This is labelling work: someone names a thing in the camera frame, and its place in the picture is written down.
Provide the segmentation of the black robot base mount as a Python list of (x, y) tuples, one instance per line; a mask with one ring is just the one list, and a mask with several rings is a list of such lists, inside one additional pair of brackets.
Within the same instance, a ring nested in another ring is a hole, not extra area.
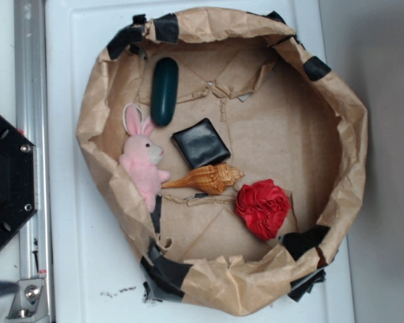
[(34, 145), (0, 115), (0, 251), (35, 212)]

